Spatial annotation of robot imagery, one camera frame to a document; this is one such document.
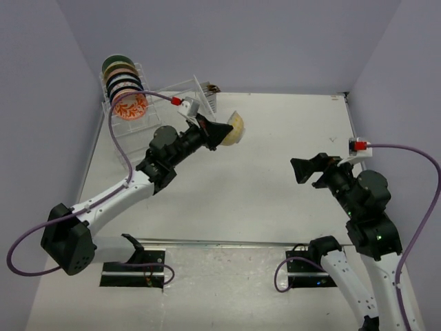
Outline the yellow teal patterned bowl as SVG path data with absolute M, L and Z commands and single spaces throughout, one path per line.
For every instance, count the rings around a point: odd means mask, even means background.
M 227 124 L 231 125 L 233 130 L 223 139 L 222 146 L 232 146 L 239 143 L 245 133 L 245 122 L 237 111 L 232 113 Z

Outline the orange floral bowl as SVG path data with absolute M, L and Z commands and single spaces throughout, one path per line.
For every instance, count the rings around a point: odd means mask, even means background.
M 126 90 L 114 97 L 113 105 L 113 114 L 123 120 L 133 121 L 145 115 L 148 101 L 144 94 L 130 94 L 130 90 Z

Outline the blue triangle pattern bowl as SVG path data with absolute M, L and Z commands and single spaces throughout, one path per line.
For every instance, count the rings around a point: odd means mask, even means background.
M 117 98 L 117 94 L 135 91 L 143 91 L 143 89 L 138 86 L 125 86 L 117 88 L 110 94 L 109 100 L 113 102 L 113 100 Z

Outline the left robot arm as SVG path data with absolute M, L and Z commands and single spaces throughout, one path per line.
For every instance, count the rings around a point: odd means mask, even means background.
M 114 263 L 129 271 L 150 267 L 143 246 L 133 236 L 97 234 L 125 210 L 167 187 L 176 176 L 175 167 L 199 148 L 215 150 L 234 130 L 233 124 L 233 120 L 215 123 L 198 114 L 184 132 L 159 127 L 145 158 L 126 178 L 89 201 L 71 208 L 60 203 L 51 209 L 41 247 L 70 276 L 91 263 Z

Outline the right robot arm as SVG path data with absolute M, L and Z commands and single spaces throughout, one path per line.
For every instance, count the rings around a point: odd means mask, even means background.
M 312 186 L 329 189 L 349 217 L 347 234 L 366 267 L 372 289 L 362 284 L 333 236 L 310 241 L 309 266 L 329 274 L 360 330 L 405 330 L 394 280 L 402 244 L 397 228 L 385 212 L 391 198 L 385 177 L 373 170 L 354 176 L 350 161 L 325 153 L 311 159 L 293 158 L 291 165 L 299 184 L 306 183 L 316 172 L 321 174 Z

